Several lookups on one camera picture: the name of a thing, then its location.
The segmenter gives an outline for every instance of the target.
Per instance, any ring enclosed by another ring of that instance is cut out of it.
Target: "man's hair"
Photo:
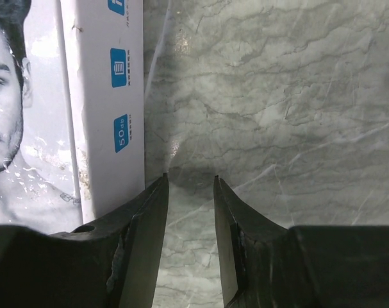
[[[26,57],[23,23],[28,16],[30,6],[31,0],[0,0],[0,29],[12,51],[21,88],[23,88],[22,60]]]

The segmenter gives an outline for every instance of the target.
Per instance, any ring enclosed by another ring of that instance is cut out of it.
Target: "printed man's face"
[[[23,97],[10,48],[0,29],[0,171],[9,166],[21,144]]]

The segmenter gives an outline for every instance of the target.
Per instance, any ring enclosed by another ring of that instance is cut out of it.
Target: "blue square logo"
[[[128,66],[126,63],[126,50],[110,49],[110,63],[112,65],[112,87],[123,87],[128,84]]]
[[[109,6],[109,10],[124,15],[126,0],[107,0],[107,5]]]
[[[118,153],[129,144],[129,116],[118,117],[113,122],[115,137],[115,152]]]

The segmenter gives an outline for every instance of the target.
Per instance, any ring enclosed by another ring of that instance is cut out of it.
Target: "white box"
[[[70,232],[140,193],[143,100],[142,1],[0,0],[0,223]]]

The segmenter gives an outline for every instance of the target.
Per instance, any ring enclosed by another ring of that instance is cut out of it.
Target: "man's ear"
[[[30,61],[28,58],[22,59],[22,77],[23,77],[23,90],[22,90],[22,105],[23,108],[32,107],[32,78],[30,73]]]

